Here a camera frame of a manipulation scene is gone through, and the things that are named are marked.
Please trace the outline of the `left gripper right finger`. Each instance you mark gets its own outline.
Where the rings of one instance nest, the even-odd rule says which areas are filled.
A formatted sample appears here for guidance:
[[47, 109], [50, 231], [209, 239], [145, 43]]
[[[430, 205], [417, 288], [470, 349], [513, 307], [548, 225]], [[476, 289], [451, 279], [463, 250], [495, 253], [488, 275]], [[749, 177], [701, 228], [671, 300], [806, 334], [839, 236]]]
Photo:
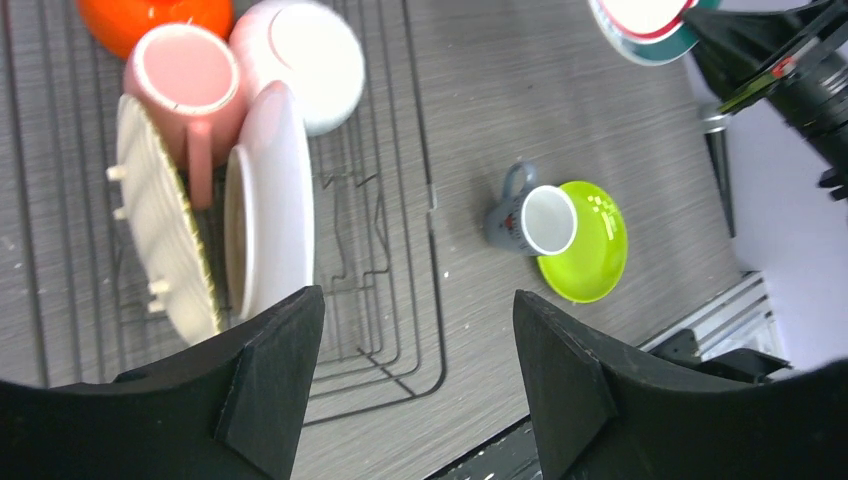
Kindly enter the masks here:
[[513, 328], [547, 479], [843, 479], [847, 364], [754, 385], [643, 352], [539, 295]]

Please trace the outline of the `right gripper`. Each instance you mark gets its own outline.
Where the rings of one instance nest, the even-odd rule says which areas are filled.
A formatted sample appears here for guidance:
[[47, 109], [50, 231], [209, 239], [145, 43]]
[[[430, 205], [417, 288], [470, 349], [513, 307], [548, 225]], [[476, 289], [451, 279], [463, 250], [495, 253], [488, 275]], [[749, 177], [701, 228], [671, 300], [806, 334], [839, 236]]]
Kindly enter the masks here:
[[828, 163], [818, 185], [847, 197], [847, 4], [812, 1], [783, 11], [693, 7], [684, 25], [720, 112], [736, 114], [766, 100]]

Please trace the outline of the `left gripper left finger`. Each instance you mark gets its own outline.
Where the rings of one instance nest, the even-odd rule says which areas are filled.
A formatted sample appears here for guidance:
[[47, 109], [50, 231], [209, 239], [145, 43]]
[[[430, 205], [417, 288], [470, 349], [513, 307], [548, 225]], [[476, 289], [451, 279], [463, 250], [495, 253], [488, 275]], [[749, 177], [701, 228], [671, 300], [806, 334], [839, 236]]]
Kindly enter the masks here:
[[325, 302], [307, 286], [255, 318], [103, 384], [1, 385], [5, 479], [287, 479]]

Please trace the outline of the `green rimmed white plate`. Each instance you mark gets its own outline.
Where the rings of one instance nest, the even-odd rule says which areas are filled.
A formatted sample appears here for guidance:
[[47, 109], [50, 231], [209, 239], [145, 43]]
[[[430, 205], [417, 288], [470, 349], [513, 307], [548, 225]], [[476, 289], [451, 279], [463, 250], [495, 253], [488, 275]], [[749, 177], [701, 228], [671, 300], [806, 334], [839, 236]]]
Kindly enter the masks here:
[[693, 7], [718, 9], [721, 0], [588, 0], [608, 42], [626, 59], [659, 66], [679, 59], [697, 43], [683, 23]]

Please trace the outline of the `woven bamboo plate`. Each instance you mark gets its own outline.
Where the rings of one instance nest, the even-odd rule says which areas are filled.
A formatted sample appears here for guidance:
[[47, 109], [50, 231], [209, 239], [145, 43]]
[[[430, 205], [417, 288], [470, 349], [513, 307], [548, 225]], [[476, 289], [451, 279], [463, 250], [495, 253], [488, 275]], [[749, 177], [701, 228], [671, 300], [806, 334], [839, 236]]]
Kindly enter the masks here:
[[116, 160], [105, 170], [119, 186], [113, 217], [125, 221], [147, 278], [151, 313], [164, 313], [189, 345], [222, 331], [213, 275], [182, 179], [143, 104], [118, 100]]

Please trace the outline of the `black wire dish rack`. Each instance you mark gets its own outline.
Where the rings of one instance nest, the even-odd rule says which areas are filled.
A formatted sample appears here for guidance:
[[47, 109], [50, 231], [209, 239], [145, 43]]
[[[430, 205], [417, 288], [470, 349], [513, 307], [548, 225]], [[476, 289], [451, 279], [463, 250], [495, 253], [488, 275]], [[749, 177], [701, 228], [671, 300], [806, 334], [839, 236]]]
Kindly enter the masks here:
[[[422, 102], [403, 1], [335, 1], [359, 38], [357, 109], [309, 142], [326, 313], [317, 425], [417, 400], [447, 373]], [[103, 383], [183, 349], [106, 170], [124, 64], [71, 1], [1, 5], [1, 377]]]

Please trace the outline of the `white printed round plate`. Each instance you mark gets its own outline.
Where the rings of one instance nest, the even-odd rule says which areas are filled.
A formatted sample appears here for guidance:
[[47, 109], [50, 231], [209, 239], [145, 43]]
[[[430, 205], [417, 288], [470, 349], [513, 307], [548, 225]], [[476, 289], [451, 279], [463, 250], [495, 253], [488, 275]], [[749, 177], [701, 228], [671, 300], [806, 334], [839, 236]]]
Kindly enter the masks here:
[[249, 320], [314, 282], [311, 159], [292, 92], [268, 84], [227, 163], [224, 246], [233, 313]]

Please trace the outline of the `pink mug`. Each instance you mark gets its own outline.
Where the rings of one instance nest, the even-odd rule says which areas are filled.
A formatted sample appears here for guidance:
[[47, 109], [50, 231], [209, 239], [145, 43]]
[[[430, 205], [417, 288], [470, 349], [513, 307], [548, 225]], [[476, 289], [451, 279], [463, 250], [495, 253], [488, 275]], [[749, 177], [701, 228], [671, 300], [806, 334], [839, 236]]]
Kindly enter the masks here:
[[248, 110], [229, 45], [201, 26], [159, 25], [128, 57], [123, 91], [141, 102], [171, 161], [187, 173], [192, 207], [210, 208], [214, 170], [228, 160]]

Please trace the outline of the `white bowl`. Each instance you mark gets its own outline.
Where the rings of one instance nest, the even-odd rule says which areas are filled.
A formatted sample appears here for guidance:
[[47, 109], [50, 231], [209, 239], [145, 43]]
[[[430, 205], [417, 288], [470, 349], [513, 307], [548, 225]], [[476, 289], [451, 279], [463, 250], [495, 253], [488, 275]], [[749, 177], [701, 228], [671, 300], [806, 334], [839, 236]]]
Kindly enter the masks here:
[[229, 36], [250, 101], [280, 81], [299, 105], [306, 134], [326, 134], [356, 109], [365, 84], [358, 37], [334, 10], [317, 1], [261, 1]]

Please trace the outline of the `orange bowl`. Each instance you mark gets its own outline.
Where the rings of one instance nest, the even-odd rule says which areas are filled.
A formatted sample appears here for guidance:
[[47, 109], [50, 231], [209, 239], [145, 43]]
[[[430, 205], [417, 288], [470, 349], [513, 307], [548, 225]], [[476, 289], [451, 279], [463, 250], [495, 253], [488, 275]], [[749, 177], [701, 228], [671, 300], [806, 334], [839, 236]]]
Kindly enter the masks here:
[[195, 24], [227, 40], [235, 17], [229, 0], [79, 0], [76, 7], [93, 38], [121, 59], [149, 30], [167, 23]]

